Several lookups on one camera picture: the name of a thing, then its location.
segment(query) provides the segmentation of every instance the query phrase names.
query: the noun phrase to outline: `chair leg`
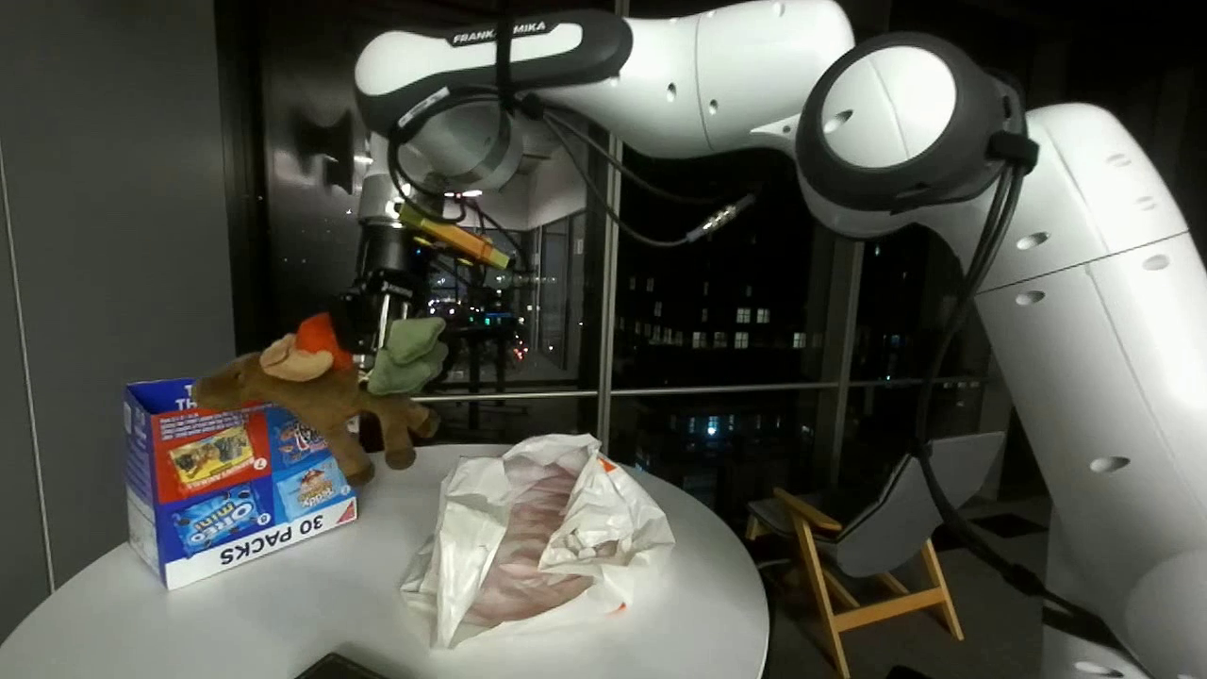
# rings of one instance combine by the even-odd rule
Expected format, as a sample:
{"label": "chair leg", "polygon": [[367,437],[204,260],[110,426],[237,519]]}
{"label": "chair leg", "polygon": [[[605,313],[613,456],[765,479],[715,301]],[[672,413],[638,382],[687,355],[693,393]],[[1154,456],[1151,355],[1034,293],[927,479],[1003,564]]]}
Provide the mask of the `chair leg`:
{"label": "chair leg", "polygon": [[828,598],[828,586],[825,586],[825,570],[820,570],[820,559],[819,559],[814,530],[803,526],[803,525],[795,530],[799,530],[799,559],[803,559],[803,570],[807,570],[803,575],[807,575],[807,588],[814,592],[832,669],[838,669],[839,679],[849,679],[851,669],[843,661],[843,643],[839,643],[839,630],[838,630],[838,620],[832,620],[832,598]]}
{"label": "chair leg", "polygon": [[951,598],[951,588],[946,588],[946,575],[944,575],[944,560],[940,560],[932,539],[918,548],[918,559],[925,559],[925,570],[927,570],[932,586],[944,592],[940,613],[944,613],[951,638],[965,642],[965,626],[957,621],[957,612],[955,612],[955,598]]}

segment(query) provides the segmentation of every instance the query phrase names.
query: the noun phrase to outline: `wooden chair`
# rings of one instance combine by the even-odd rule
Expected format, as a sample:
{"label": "wooden chair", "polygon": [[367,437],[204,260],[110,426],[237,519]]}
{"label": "wooden chair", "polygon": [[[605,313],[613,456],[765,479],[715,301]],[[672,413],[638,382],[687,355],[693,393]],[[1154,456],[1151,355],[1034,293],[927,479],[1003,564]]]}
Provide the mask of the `wooden chair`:
{"label": "wooden chair", "polygon": [[[965,505],[996,469],[1003,433],[932,441],[932,472],[951,499]],[[851,519],[828,516],[819,501],[774,489],[774,501],[749,505],[754,530],[789,526],[799,552],[803,582],[814,597],[820,643],[839,679],[849,679],[843,633],[902,613],[932,612],[955,642],[965,638],[932,530],[944,525],[925,469],[902,456],[877,499]]]}

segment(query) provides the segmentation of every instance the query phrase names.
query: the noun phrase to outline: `floor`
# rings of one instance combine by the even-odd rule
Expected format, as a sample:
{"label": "floor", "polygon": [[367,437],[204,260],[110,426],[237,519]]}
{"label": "floor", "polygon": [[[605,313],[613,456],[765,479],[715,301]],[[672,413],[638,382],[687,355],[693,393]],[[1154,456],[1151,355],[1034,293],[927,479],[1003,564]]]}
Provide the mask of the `floor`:
{"label": "floor", "polygon": [[[1045,516],[1042,499],[974,505],[980,535],[1017,564],[1042,570]],[[1034,679],[1042,661],[1042,606],[1017,597],[965,548],[934,539],[955,592],[965,642],[955,642],[934,620],[912,613],[849,633],[851,679]],[[825,653],[812,642],[812,603],[803,592],[770,597],[765,679],[832,675]]]}

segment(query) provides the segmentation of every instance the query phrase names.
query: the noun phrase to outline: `cereal box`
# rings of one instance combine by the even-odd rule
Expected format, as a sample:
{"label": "cereal box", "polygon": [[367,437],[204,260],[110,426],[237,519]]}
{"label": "cereal box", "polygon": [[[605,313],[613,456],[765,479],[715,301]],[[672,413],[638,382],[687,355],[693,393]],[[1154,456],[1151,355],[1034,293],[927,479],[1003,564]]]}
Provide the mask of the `cereal box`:
{"label": "cereal box", "polygon": [[189,386],[123,393],[128,535],[165,588],[358,516],[323,437],[275,404],[196,406]]}

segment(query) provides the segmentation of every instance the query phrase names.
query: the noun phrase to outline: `chair back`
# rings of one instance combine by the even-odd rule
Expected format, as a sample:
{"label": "chair back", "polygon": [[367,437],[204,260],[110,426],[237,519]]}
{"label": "chair back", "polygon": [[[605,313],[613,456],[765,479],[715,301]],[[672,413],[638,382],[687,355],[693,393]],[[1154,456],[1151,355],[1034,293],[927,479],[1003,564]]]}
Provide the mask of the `chair back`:
{"label": "chair back", "polygon": [[[940,489],[955,510],[988,482],[988,472],[1000,464],[1003,441],[1003,428],[932,441],[927,459]],[[849,575],[887,574],[910,560],[940,525],[944,516],[927,489],[918,459],[902,456],[877,499],[839,526],[828,559]]]}

